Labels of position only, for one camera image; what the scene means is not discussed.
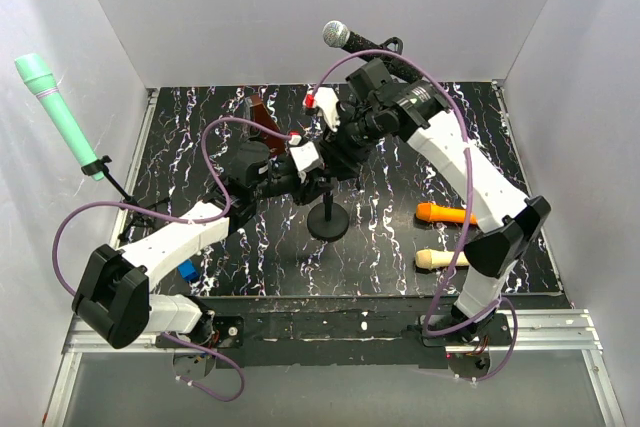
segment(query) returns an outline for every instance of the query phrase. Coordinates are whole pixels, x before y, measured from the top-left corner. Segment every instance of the round stand base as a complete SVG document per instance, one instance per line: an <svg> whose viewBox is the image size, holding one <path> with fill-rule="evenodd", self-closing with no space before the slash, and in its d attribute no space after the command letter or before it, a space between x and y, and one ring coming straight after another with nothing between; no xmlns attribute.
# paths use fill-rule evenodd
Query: round stand base
<svg viewBox="0 0 640 427"><path fill-rule="evenodd" d="M331 220L324 220L325 204L311 209L307 216L307 229L312 237L326 242L340 240L349 229L349 214L338 204L331 204Z"/></svg>

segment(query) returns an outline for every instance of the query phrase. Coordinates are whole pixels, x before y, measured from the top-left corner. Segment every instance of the beige microphone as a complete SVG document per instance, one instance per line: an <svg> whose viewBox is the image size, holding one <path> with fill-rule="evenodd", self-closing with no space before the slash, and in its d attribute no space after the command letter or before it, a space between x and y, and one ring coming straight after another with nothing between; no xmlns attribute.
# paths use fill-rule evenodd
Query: beige microphone
<svg viewBox="0 0 640 427"><path fill-rule="evenodd" d="M425 249L416 252L416 267L420 269L434 270L440 267L448 267L453 258L453 252L443 252L441 250ZM465 267L469 265L469 261L460 252L456 267Z"/></svg>

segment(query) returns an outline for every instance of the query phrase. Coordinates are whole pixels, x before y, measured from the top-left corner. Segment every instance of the mint green microphone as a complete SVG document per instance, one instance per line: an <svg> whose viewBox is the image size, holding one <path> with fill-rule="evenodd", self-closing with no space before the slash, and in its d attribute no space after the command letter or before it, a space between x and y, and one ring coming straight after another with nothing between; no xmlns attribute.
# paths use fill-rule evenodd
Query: mint green microphone
<svg viewBox="0 0 640 427"><path fill-rule="evenodd" d="M80 167L84 168L98 162L98 157L58 92L56 79L44 60L38 54L28 54L17 58L15 64L25 85L47 111ZM96 172L92 177L94 180L101 180L104 174Z"/></svg>

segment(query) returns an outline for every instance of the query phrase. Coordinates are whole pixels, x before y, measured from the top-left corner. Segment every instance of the white arm casing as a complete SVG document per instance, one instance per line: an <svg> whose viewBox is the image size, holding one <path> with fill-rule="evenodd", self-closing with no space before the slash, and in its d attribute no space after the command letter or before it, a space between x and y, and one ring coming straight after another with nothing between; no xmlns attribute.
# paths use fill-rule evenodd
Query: white arm casing
<svg viewBox="0 0 640 427"><path fill-rule="evenodd" d="M314 107L320 109L324 121L334 132L338 130L340 118L338 117L338 96L331 87L320 87L314 97Z"/></svg>
<svg viewBox="0 0 640 427"><path fill-rule="evenodd" d="M147 334L188 334L202 317L200 308L183 295L151 294L149 307L149 323L144 329Z"/></svg>
<svg viewBox="0 0 640 427"><path fill-rule="evenodd" d="M198 202L182 219L205 219L221 210L213 204ZM122 256L135 267L144 265L149 289L182 262L206 246L225 239L229 219L222 217L207 224L169 224L138 242L121 249ZM200 308L182 295L150 295L149 323L145 333L178 332L188 334L202 316Z"/></svg>
<svg viewBox="0 0 640 427"><path fill-rule="evenodd" d="M460 126L453 112L440 112L429 119L428 129L420 128L407 143L422 154L456 190L466 198L467 171ZM475 145L469 145L473 167L473 213L478 227L491 232L503 227L505 216L515 217L526 206L527 195L514 187ZM513 262L499 279L487 277L469 267L462 292L455 305L472 317L496 300L513 270Z"/></svg>
<svg viewBox="0 0 640 427"><path fill-rule="evenodd" d="M206 219L221 210L213 204L198 202L181 219ZM222 217L207 224L169 224L138 242L120 249L133 266L144 265L149 277L149 290L189 257L205 247L220 242L229 234L229 219Z"/></svg>
<svg viewBox="0 0 640 427"><path fill-rule="evenodd" d="M440 112L429 119L428 129L418 129L407 143L422 154L463 199L467 196L467 170L460 127L453 112ZM514 187L473 144L473 213L478 227L491 232L502 227L505 216L515 217L524 209L527 195Z"/></svg>
<svg viewBox="0 0 640 427"><path fill-rule="evenodd" d="M298 169L298 176L303 182L307 177L307 172L322 167L324 163L316 144L313 142L307 142L301 146L290 146L289 153Z"/></svg>

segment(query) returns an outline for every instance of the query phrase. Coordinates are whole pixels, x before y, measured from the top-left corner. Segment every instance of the gray floor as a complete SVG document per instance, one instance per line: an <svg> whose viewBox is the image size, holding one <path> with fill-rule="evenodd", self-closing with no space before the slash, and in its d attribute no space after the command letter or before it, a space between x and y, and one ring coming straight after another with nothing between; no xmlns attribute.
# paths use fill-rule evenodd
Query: gray floor
<svg viewBox="0 0 640 427"><path fill-rule="evenodd" d="M475 387L407 366L254 367L229 404L176 382L171 369L169 354L84 354L64 425L604 425L579 351L515 352ZM227 370L204 383L238 386Z"/></svg>

